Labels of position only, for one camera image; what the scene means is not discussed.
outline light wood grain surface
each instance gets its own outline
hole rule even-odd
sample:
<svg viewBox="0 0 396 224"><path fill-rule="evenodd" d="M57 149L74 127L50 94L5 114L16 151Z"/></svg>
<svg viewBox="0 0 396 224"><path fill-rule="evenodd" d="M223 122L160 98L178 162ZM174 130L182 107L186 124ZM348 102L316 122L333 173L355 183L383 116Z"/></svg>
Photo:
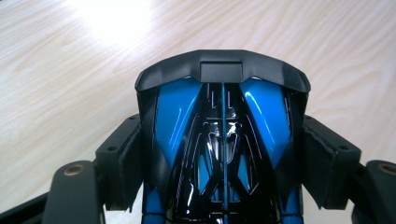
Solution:
<svg viewBox="0 0 396 224"><path fill-rule="evenodd" d="M248 49L303 70L306 113L396 162L396 1L0 1L0 212L137 113L144 68L194 49ZM318 210L305 223L351 223ZM140 223L106 213L108 223Z"/></svg>

